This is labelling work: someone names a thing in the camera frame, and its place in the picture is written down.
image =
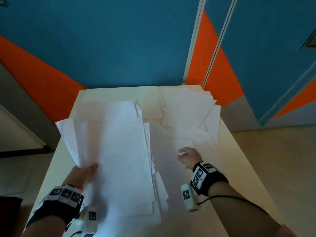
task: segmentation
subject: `table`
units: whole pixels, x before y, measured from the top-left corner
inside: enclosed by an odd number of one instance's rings
[[[150,101],[151,96],[148,90],[151,88],[152,87],[120,87],[81,90],[77,96],[70,117],[75,116],[76,104],[83,100],[121,101],[122,97],[131,96],[132,93],[144,93],[147,95],[146,98]],[[198,92],[203,91],[200,85],[158,87],[160,107],[163,107],[165,104],[165,98],[162,92],[164,88],[190,88]],[[220,119],[219,139],[215,147],[222,158],[224,172],[231,186],[247,199],[265,209],[276,221],[286,224],[266,188],[261,183],[259,177],[222,119]],[[74,165],[75,163],[65,143],[60,140],[31,213],[33,213],[39,202],[54,186],[61,185]],[[193,213],[187,212],[185,215],[180,216],[169,216],[166,222],[159,226],[134,231],[132,233],[129,232],[126,233],[125,236],[210,236],[210,234],[220,237],[228,236],[211,204],[209,202],[205,204],[209,205],[206,208],[207,211],[202,210]],[[76,231],[76,226],[71,225],[64,236],[68,237]]]

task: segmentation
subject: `orange wall section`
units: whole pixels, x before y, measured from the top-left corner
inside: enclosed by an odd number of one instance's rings
[[[218,50],[204,91],[210,91],[217,100],[216,104],[222,107],[245,95],[222,47]]]
[[[294,97],[283,109],[274,117],[279,118],[291,111],[294,111],[308,103],[316,100],[316,78],[309,83],[297,96]]]
[[[203,11],[186,85],[203,85],[217,41],[216,32]]]
[[[69,117],[86,87],[2,37],[0,50],[3,66],[53,123]]]

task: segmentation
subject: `wrist-worn device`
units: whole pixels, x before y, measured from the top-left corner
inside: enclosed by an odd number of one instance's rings
[[[56,186],[38,205],[26,228],[45,216],[54,215],[65,222],[66,230],[71,223],[76,223],[82,230],[77,234],[92,237],[98,228],[96,211],[92,206],[87,206],[80,212],[82,201],[81,190],[70,185]]]
[[[227,178],[220,173],[213,165],[199,162],[193,167],[193,176],[190,184],[181,186],[184,205],[189,211],[200,209],[197,195],[208,197],[209,188],[212,184],[223,181],[228,183]]]

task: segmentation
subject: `wristband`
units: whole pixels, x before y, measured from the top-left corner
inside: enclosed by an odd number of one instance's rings
[[[67,226],[79,214],[83,201],[81,194],[81,190],[69,185],[55,187],[39,204],[26,228],[48,215],[60,217]]]
[[[227,178],[211,164],[199,162],[193,167],[190,183],[198,195],[202,194],[208,197],[209,188],[219,181],[228,183]]]

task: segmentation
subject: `white electronic device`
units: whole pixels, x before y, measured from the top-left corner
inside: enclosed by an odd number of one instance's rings
[[[182,198],[185,207],[188,211],[198,211],[201,206],[197,205],[198,195],[195,190],[192,188],[191,184],[184,184],[181,186]]]
[[[71,224],[77,225],[81,229],[81,233],[78,236],[92,237],[97,233],[98,221],[95,207],[88,205],[77,215]]]

